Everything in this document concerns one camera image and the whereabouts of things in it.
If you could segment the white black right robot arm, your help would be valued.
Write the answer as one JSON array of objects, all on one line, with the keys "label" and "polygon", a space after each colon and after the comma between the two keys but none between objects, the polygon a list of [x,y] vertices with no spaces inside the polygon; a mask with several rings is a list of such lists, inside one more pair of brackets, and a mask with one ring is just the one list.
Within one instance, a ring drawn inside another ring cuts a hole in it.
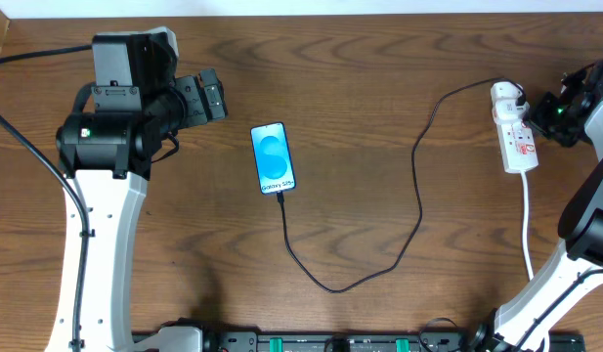
[{"label": "white black right robot arm", "polygon": [[539,351],[549,330],[603,285],[603,60],[566,75],[561,84],[560,94],[545,93],[534,108],[510,83],[491,90],[506,172],[524,174],[536,167],[536,134],[565,148],[589,143],[598,163],[560,217],[553,254],[479,327],[469,351]]}]

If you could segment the blue Galaxy smartphone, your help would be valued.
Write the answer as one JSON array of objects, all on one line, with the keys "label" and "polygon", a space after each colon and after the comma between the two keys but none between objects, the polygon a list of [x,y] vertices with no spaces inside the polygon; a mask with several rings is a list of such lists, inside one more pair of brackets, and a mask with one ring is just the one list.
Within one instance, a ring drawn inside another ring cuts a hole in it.
[{"label": "blue Galaxy smartphone", "polygon": [[293,190],[296,178],[284,124],[253,127],[250,136],[260,192],[269,195]]}]

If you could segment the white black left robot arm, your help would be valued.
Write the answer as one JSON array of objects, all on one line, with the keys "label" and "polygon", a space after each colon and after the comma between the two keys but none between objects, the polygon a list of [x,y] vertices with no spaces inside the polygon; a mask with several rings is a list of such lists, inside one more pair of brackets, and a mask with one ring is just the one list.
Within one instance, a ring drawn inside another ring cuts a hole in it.
[{"label": "white black left robot arm", "polygon": [[65,256],[51,351],[201,351],[204,332],[174,323],[134,336],[130,323],[136,230],[164,141],[228,112],[213,69],[178,76],[175,33],[94,36],[95,79],[58,129],[65,186]]}]

